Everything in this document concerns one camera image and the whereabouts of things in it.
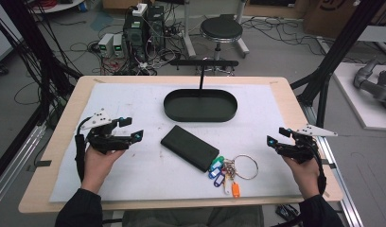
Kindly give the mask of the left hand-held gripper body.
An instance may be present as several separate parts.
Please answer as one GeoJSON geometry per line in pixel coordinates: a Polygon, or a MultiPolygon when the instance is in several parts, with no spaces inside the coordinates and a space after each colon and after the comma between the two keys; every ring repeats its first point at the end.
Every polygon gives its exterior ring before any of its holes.
{"type": "Polygon", "coordinates": [[[113,130],[118,126],[118,118],[111,118],[104,108],[82,120],[80,130],[88,130],[87,141],[97,151],[105,154],[107,151],[128,149],[131,145],[130,136],[115,136],[113,130]]]}

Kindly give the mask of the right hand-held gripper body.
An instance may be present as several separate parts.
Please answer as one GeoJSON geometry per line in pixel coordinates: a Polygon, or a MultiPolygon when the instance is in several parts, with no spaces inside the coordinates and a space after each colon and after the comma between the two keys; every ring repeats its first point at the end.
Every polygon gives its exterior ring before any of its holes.
{"type": "Polygon", "coordinates": [[[292,138],[294,144],[277,143],[275,151],[277,154],[289,157],[295,160],[298,164],[302,164],[311,160],[314,156],[318,156],[318,147],[313,140],[314,136],[337,136],[334,131],[328,131],[310,124],[306,124],[303,128],[292,130],[292,138]]]}

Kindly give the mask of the black oval tray with hanger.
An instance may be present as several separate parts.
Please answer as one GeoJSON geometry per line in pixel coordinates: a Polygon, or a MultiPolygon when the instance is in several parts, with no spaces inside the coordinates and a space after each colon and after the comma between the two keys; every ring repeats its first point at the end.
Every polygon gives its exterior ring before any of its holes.
{"type": "Polygon", "coordinates": [[[198,89],[177,89],[164,99],[168,118],[178,122],[226,122],[237,112],[237,99],[231,93],[218,89],[204,89],[206,66],[238,66],[238,61],[176,60],[171,65],[199,66],[202,70],[198,89]]]}

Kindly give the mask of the person's left hand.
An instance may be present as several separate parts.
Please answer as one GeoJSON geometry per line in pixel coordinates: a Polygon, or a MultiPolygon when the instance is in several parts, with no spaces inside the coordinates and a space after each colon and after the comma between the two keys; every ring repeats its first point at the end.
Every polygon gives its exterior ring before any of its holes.
{"type": "Polygon", "coordinates": [[[107,151],[103,154],[89,147],[85,155],[84,177],[81,188],[97,194],[114,163],[124,153],[124,150],[116,150],[107,151]]]}

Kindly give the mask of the white table mat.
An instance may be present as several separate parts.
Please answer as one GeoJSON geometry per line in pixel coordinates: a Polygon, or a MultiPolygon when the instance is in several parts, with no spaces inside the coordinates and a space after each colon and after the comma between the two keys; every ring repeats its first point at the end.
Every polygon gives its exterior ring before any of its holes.
{"type": "MultiPolygon", "coordinates": [[[[174,84],[100,83],[94,86],[82,115],[105,110],[111,117],[130,117],[132,124],[114,129],[116,135],[144,133],[115,162],[99,194],[105,201],[223,199],[222,187],[208,175],[161,145],[175,126],[164,112],[164,99],[174,84]]],[[[235,116],[223,123],[182,123],[182,128],[235,160],[236,183],[243,198],[296,196],[299,191],[290,169],[266,144],[285,123],[269,85],[222,85],[237,99],[235,116]]]]}

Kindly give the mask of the black device under table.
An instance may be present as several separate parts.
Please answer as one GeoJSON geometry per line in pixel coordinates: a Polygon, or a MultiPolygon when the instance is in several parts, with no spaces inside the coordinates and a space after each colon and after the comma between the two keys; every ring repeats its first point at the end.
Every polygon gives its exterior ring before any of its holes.
{"type": "Polygon", "coordinates": [[[277,205],[275,213],[286,221],[294,220],[299,216],[299,212],[290,204],[277,205]]]}

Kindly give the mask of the grey bench power supply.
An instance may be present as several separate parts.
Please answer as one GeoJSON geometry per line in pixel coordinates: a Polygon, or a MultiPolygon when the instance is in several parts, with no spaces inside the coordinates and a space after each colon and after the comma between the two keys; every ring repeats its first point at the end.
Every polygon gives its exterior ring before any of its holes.
{"type": "Polygon", "coordinates": [[[123,47],[123,41],[122,41],[122,35],[121,34],[114,34],[114,55],[117,58],[123,58],[124,57],[124,47],[123,47]]]}
{"type": "Polygon", "coordinates": [[[103,58],[110,58],[114,53],[114,35],[105,34],[98,42],[98,47],[103,58]]]}

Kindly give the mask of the person's lap grey trousers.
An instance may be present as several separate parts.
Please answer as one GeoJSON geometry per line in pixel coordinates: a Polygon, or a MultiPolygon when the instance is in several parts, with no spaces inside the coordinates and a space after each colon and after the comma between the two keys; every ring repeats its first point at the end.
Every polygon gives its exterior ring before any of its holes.
{"type": "Polygon", "coordinates": [[[264,227],[260,205],[126,211],[122,227],[264,227]]]}

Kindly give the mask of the slim black computer tower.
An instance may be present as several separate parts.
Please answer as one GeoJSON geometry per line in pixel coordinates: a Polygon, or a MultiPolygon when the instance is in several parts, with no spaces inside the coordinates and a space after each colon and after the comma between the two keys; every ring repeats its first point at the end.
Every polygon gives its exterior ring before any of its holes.
{"type": "Polygon", "coordinates": [[[148,12],[149,21],[149,35],[151,45],[160,50],[165,45],[164,40],[164,7],[163,6],[150,6],[148,12]]]}

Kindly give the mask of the white metal stand legs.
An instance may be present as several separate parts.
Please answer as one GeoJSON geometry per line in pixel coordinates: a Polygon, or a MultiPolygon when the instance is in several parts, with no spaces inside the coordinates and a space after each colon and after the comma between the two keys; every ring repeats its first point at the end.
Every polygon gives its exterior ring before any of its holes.
{"type": "MultiPolygon", "coordinates": [[[[236,13],[235,19],[236,19],[236,22],[239,24],[242,21],[242,16],[243,16],[246,2],[247,0],[238,0],[237,13],[236,13]]],[[[184,30],[182,31],[182,37],[184,40],[184,47],[187,50],[188,57],[195,58],[196,52],[189,36],[189,17],[190,17],[189,5],[190,5],[190,0],[184,0],[184,30]]],[[[250,53],[249,48],[246,46],[246,44],[242,39],[236,40],[236,43],[237,43],[237,46],[242,51],[243,57],[246,57],[250,53]]]]}

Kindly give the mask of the white power strip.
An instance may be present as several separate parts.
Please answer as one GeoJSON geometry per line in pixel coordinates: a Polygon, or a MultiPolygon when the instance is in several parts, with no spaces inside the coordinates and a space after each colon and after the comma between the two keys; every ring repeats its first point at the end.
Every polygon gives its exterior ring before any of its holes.
{"type": "Polygon", "coordinates": [[[143,3],[139,3],[137,6],[136,6],[136,9],[134,9],[132,11],[132,15],[133,16],[139,16],[139,17],[142,17],[144,15],[144,13],[146,12],[148,8],[148,5],[147,4],[143,4],[143,3]]]}

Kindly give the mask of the brown cardboard box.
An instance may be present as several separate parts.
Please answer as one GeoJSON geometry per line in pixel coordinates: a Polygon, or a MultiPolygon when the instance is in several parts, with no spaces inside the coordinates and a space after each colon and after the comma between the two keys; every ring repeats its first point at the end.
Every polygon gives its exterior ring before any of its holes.
{"type": "Polygon", "coordinates": [[[358,24],[366,12],[357,13],[362,0],[310,0],[303,21],[306,34],[337,38],[352,16],[358,24]]]}

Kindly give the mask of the black round stool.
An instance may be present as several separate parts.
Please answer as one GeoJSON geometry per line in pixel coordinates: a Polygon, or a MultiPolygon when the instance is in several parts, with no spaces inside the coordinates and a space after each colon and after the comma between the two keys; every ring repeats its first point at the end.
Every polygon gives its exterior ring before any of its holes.
{"type": "Polygon", "coordinates": [[[234,19],[233,14],[224,14],[219,17],[205,19],[200,26],[201,35],[216,44],[213,61],[221,61],[221,45],[238,41],[243,33],[240,23],[234,19]]]}

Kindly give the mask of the aluminium rail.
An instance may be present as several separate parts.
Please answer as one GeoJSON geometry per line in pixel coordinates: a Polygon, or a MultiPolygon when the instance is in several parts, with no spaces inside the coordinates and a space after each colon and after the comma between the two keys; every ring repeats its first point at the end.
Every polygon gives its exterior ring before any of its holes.
{"type": "Polygon", "coordinates": [[[35,126],[31,132],[27,133],[25,137],[21,139],[20,147],[14,149],[14,156],[0,176],[0,203],[23,167],[26,165],[31,154],[40,144],[45,132],[46,125],[35,126]]]}
{"type": "Polygon", "coordinates": [[[339,205],[341,207],[342,214],[344,215],[346,223],[349,227],[364,227],[360,218],[360,214],[351,198],[350,192],[346,186],[346,183],[344,182],[338,163],[326,137],[316,136],[316,141],[320,144],[322,153],[324,154],[326,160],[330,163],[332,167],[332,173],[338,183],[338,186],[340,187],[340,190],[342,191],[342,200],[339,201],[339,205]]]}

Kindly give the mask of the black frame post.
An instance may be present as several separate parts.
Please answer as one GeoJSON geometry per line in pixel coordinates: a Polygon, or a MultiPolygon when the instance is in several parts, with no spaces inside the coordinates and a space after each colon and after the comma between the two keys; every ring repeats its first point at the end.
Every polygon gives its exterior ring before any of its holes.
{"type": "Polygon", "coordinates": [[[385,0],[360,0],[357,9],[343,27],[320,65],[313,73],[290,85],[292,90],[306,85],[304,91],[297,96],[298,102],[305,107],[311,107],[315,97],[319,97],[316,115],[317,127],[322,128],[324,126],[329,81],[333,73],[384,2],[385,0]]]}

